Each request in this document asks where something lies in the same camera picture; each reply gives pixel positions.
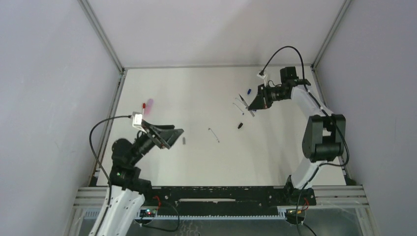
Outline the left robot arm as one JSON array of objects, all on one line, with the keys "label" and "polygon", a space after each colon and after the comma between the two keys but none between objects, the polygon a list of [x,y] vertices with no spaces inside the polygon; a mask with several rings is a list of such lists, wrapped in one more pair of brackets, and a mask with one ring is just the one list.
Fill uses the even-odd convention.
[{"label": "left robot arm", "polygon": [[147,198],[152,197],[151,181],[140,178],[136,164],[154,147],[170,149],[184,133],[174,125],[154,125],[141,114],[128,115],[132,127],[138,130],[134,142],[118,139],[112,145],[112,167],[106,172],[98,165],[108,181],[106,195],[90,231],[91,236],[124,236]]}]

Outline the pink highlighter pen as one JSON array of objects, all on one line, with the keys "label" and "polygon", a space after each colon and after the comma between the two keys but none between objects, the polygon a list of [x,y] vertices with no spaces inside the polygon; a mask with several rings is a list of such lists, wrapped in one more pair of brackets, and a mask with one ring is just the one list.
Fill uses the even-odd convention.
[{"label": "pink highlighter pen", "polygon": [[145,108],[144,108],[144,115],[145,116],[148,116],[149,113],[151,112],[151,109],[152,109],[152,106],[153,106],[153,102],[154,102],[154,100],[152,98],[150,98],[145,103]]}]

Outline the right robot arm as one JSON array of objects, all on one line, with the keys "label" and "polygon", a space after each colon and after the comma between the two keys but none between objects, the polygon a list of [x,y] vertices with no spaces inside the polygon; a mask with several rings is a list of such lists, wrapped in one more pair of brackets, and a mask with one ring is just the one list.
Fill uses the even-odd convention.
[{"label": "right robot arm", "polygon": [[302,195],[311,188],[312,180],[322,166],[334,166],[334,159],[347,153],[346,119],[319,101],[310,89],[311,83],[305,77],[299,78],[293,66],[280,70],[281,83],[278,85],[269,84],[264,70],[258,77],[263,83],[247,106],[249,111],[268,109],[274,102],[292,100],[307,118],[301,144],[304,158],[284,186],[288,198]]}]

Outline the grey pen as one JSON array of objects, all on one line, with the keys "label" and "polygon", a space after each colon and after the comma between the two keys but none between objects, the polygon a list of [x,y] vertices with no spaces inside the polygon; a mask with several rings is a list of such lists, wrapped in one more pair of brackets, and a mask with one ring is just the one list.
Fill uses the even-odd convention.
[{"label": "grey pen", "polygon": [[252,117],[254,117],[255,114],[252,110],[249,109],[249,105],[247,104],[247,102],[244,100],[244,98],[240,94],[239,94],[239,97],[240,97],[242,103],[244,104],[244,106],[246,107],[246,109],[248,110],[248,112],[251,114]]}]

